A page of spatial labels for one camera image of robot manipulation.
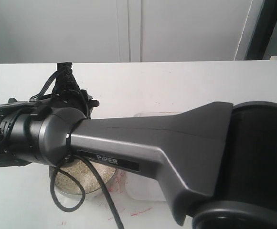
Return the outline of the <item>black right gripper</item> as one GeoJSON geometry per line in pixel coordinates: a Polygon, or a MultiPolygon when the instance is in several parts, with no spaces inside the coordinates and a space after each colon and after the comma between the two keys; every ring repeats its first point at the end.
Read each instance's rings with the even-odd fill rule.
{"type": "Polygon", "coordinates": [[[55,167],[71,154],[71,131],[99,106],[78,87],[72,65],[56,64],[58,76],[51,94],[0,104],[0,167],[30,163],[55,167]]]}

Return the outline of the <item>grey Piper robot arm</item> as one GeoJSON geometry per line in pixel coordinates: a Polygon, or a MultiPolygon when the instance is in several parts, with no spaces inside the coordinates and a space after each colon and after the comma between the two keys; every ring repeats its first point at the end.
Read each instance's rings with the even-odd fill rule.
{"type": "Polygon", "coordinates": [[[213,102],[170,116],[91,119],[99,101],[79,88],[70,62],[59,63],[28,101],[0,104],[0,167],[97,162],[158,181],[175,221],[195,229],[277,229],[277,104],[213,102]]]}

